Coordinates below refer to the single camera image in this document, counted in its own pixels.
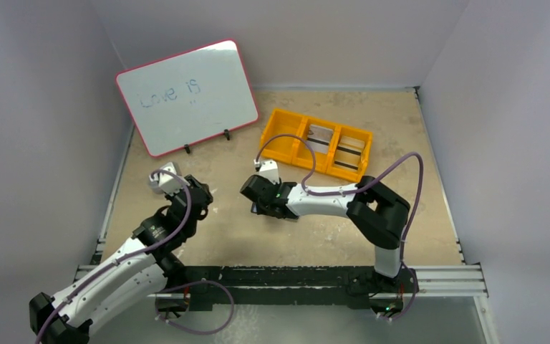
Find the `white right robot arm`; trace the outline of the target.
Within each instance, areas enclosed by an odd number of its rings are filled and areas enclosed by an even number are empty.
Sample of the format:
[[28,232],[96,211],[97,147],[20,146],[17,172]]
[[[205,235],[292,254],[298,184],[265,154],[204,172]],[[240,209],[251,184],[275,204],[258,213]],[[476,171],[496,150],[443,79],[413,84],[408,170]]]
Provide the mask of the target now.
[[375,272],[394,279],[401,270],[402,234],[410,204],[382,182],[364,176],[346,186],[315,187],[307,193],[295,182],[273,183],[250,176],[240,193],[252,202],[252,212],[277,219],[297,220],[324,215],[349,219],[375,247]]

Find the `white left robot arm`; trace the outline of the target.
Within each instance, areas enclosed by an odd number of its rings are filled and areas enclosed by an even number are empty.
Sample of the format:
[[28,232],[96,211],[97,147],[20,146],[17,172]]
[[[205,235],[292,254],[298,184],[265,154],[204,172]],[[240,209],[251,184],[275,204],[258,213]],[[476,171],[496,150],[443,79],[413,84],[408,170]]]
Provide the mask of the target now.
[[88,343],[113,317],[150,294],[183,278],[174,250],[195,235],[213,196],[192,175],[183,187],[166,191],[170,205],[142,221],[110,257],[72,285],[29,303],[36,343]]

